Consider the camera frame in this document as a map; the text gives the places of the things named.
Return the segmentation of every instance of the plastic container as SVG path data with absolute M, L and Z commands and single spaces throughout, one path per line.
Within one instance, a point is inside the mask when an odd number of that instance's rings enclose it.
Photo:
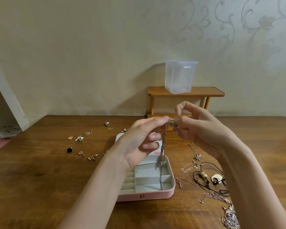
M 165 89 L 172 94 L 190 92 L 197 61 L 166 60 Z

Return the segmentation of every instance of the wood grain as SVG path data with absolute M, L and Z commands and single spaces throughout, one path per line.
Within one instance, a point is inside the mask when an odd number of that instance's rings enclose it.
M 154 97 L 224 97 L 225 94 L 215 87 L 192 87 L 191 92 L 172 94 L 165 87 L 149 87 L 149 96 Z
M 54 229 L 76 201 L 101 157 L 89 162 L 87 156 L 103 154 L 115 136 L 141 117 L 134 116 L 46 116 L 0 149 L 0 229 Z M 253 151 L 286 209 L 286 118 L 218 117 Z M 107 130 L 104 123 L 114 129 Z M 84 141 L 68 140 L 93 129 Z M 172 169 L 192 161 L 188 142 L 168 132 L 166 152 Z M 72 154 L 66 149 L 73 148 Z M 202 161 L 217 161 L 199 148 Z M 83 151 L 85 158 L 78 156 Z M 216 171 L 205 165 L 210 176 Z M 139 228 L 222 228 L 222 207 L 227 204 L 206 199 L 200 187 L 183 181 L 169 199 L 120 202 L 115 205 L 108 229 Z

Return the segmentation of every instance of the floral wall pattern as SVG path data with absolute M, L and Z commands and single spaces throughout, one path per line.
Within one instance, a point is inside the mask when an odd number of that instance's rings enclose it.
M 0 65 L 31 123 L 143 115 L 175 58 L 226 93 L 213 114 L 286 116 L 286 0 L 0 0 Z

